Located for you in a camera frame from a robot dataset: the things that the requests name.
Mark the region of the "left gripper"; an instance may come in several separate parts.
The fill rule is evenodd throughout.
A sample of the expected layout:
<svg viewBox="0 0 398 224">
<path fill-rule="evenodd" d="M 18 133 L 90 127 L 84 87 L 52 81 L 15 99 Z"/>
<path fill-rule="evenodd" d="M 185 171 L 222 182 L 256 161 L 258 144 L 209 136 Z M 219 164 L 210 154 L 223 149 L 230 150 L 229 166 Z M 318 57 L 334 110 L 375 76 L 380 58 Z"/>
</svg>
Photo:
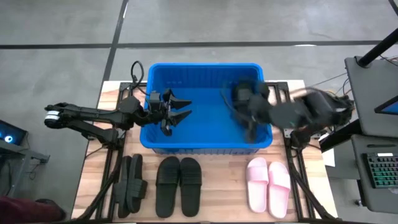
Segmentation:
<svg viewBox="0 0 398 224">
<path fill-rule="evenodd" d="M 192 113 L 192 110 L 171 111 L 171 108 L 179 110 L 188 106 L 192 101 L 176 98 L 170 88 L 166 89 L 164 94 L 157 91 L 150 92 L 147 95 L 146 103 L 147 109 L 145 110 L 144 124 L 160 123 L 160 129 L 165 136 L 172 135 L 170 125 L 178 125 L 178 123 Z"/>
</svg>

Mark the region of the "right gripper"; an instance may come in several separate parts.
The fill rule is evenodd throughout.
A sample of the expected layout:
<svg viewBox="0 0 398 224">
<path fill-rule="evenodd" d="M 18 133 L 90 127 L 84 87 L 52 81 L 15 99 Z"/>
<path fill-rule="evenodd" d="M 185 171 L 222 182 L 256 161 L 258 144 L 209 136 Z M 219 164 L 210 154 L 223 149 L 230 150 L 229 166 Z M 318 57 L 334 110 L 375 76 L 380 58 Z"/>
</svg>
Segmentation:
<svg viewBox="0 0 398 224">
<path fill-rule="evenodd" d="M 272 122 L 269 112 L 273 106 L 268 101 L 269 94 L 269 90 L 262 90 L 259 93 L 243 90 L 241 93 L 241 112 L 253 120 L 248 121 L 245 127 L 245 139 L 248 143 L 256 142 L 258 123 Z"/>
</svg>

